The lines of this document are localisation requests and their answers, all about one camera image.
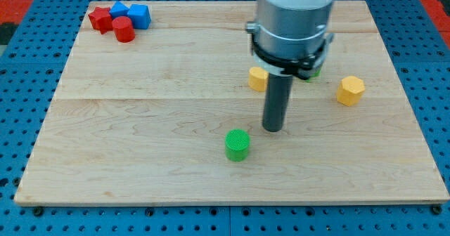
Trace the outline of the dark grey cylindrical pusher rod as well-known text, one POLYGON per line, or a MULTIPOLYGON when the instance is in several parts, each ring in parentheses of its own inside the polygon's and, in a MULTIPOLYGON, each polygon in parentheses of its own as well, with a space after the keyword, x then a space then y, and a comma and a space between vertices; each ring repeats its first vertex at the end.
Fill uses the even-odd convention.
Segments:
POLYGON ((262 126, 269 132, 283 128, 292 83, 292 76, 269 75, 262 117, 262 126))

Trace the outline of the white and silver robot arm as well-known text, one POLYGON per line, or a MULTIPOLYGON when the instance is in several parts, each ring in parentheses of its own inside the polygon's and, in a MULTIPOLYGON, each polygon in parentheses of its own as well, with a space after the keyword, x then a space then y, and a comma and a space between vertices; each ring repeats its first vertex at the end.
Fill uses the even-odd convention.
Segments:
POLYGON ((254 20, 245 26, 251 54, 269 74, 262 126, 283 128, 293 79, 320 71, 333 34, 327 31, 334 0, 257 0, 254 20))

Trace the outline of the green block behind arm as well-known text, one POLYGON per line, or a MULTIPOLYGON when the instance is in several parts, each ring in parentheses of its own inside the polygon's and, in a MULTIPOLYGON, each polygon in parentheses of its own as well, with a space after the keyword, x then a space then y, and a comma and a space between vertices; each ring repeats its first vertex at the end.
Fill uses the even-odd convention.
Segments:
POLYGON ((306 82, 310 82, 313 78, 319 76, 320 73, 321 73, 321 68, 320 68, 320 67, 308 71, 308 73, 307 73, 307 78, 305 79, 305 81, 306 81, 306 82))

